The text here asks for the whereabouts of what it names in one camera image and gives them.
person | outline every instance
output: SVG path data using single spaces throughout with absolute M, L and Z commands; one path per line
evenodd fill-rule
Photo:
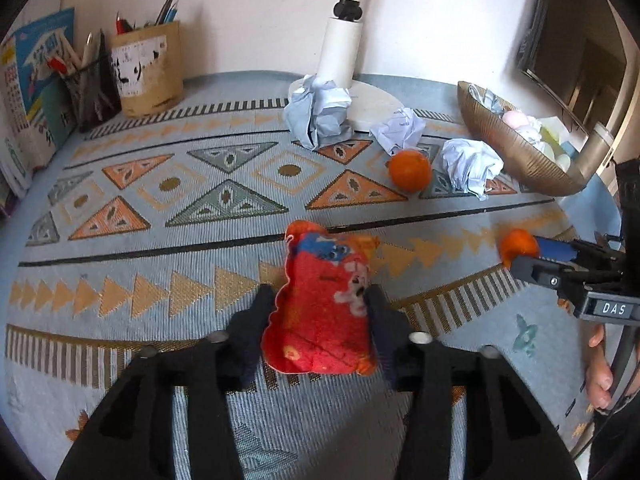
M 594 430 L 598 432 L 606 420 L 611 403 L 609 389 L 613 375 L 604 353 L 604 325 L 596 325 L 589 339 L 593 349 L 586 372 L 587 395 L 596 412 Z M 636 355 L 640 360 L 640 350 Z M 640 374 L 626 391 L 628 402 L 614 413 L 591 446 L 589 479 L 628 480 L 640 477 Z

hand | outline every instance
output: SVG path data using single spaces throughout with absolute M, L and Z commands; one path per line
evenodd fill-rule
M 593 355 L 589 368 L 587 368 L 587 395 L 594 408 L 605 409 L 611 403 L 609 389 L 613 384 L 613 374 L 609 363 L 604 357 L 604 325 L 596 325 L 589 346 L 593 348 Z M 638 360 L 640 360 L 640 348 L 638 349 Z M 635 378 L 627 395 L 632 395 L 640 390 L 640 374 Z

white label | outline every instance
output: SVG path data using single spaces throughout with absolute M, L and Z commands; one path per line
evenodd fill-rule
M 166 52 L 166 36 L 129 43 L 111 50 L 111 63 L 120 97 L 143 94 L 144 71 Z

lamp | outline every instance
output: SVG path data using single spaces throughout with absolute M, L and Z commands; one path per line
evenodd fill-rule
M 354 130 L 368 132 L 373 124 L 391 117 L 402 103 L 380 88 L 353 80 L 362 34 L 362 22 L 358 22 L 362 17 L 360 0 L 340 0 L 335 4 L 334 16 L 326 26 L 318 80 L 333 81 L 337 87 L 349 89 L 352 102 L 347 119 Z M 289 99 L 301 86 L 302 79 L 291 84 Z

television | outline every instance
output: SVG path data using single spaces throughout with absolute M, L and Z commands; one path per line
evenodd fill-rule
M 607 124 L 626 69 L 608 0 L 538 0 L 521 54 L 518 68 L 585 133 Z

